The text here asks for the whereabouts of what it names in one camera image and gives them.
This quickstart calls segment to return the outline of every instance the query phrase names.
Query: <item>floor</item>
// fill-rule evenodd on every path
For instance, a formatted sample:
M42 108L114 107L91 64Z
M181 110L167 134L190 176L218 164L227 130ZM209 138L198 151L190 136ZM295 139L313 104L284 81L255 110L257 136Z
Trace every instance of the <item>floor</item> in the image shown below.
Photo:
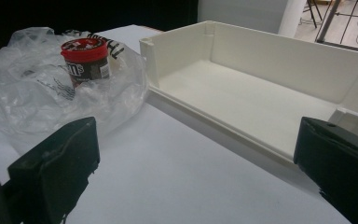
M350 15L351 12L353 11L353 16L358 16L358 3L356 7L354 7L355 5L356 5L356 0L341 1L337 12L340 14ZM322 19L323 18L327 19L333 4L329 9L328 9L329 5L327 2L326 4L318 4L317 6L321 12ZM312 11L317 21L317 28L315 28L313 24L313 21L310 16L310 12L305 11L303 12L301 21L299 22L299 25L297 27L295 39L300 39L308 42L315 42L318 33L320 33L321 26L323 25L322 23L323 20L319 18L315 6L312 7ZM347 31L345 32L345 27L347 26L348 21L350 21L350 23L348 25ZM351 17L350 19L350 16L344 16L344 15L334 16L334 19L327 31L324 41L358 48L358 17Z

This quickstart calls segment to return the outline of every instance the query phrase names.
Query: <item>clear plastic bag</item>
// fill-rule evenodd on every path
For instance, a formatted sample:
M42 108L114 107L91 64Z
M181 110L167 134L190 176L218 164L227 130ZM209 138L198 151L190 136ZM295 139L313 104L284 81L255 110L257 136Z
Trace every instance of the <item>clear plastic bag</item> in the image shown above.
M61 45L89 32L55 35L50 28L13 34L0 49L0 131L20 153L34 147L62 125L95 117L104 137L136 114L147 94L144 59L126 45L108 40L108 79L73 88Z

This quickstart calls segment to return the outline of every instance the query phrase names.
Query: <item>dark background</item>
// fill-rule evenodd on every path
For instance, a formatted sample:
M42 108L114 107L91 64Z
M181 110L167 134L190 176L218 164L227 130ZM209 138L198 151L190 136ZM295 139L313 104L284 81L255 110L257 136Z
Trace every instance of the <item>dark background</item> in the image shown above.
M0 0L0 48L29 27L101 32L126 25L169 31L197 22L199 0Z

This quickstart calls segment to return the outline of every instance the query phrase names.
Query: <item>wall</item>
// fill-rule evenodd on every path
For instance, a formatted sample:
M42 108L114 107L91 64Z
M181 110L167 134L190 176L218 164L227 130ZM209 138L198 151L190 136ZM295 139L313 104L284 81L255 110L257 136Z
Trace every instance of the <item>wall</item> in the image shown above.
M293 37L306 0L199 0L198 21L221 21Z

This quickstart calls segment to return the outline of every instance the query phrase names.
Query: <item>red jar lid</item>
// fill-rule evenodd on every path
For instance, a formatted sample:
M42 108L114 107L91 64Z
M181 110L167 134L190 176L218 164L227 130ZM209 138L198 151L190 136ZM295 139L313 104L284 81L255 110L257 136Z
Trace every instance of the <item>red jar lid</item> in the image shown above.
M86 63L100 60L107 56L106 42L96 38L81 38L61 45L61 55L66 61Z

